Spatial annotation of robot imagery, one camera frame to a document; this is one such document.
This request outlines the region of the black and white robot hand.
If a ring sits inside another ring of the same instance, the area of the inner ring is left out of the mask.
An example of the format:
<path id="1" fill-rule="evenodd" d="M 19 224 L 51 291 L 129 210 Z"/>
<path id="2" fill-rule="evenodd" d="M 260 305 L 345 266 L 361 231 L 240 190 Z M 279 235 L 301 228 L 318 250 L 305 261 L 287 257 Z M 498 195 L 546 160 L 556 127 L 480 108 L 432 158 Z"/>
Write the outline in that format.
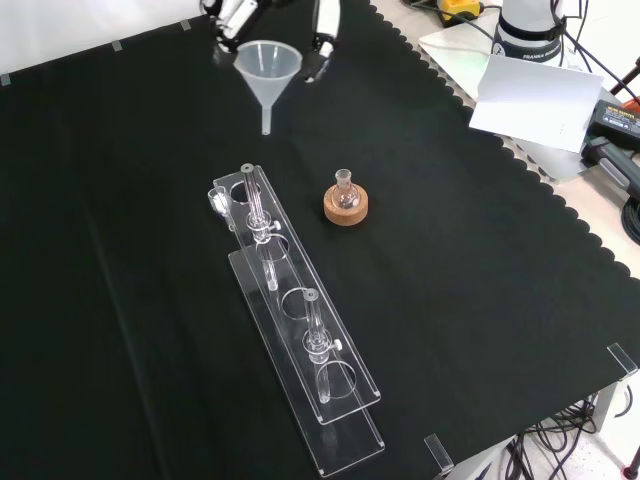
<path id="1" fill-rule="evenodd" d="M 214 40 L 214 61 L 229 64 L 237 56 L 239 46 L 270 9 L 286 8 L 293 1 L 200 1 L 199 9 L 211 26 Z M 341 2 L 314 2 L 311 49 L 304 56 L 301 76 L 306 83 L 319 81 L 330 64 L 338 45 Z"/>

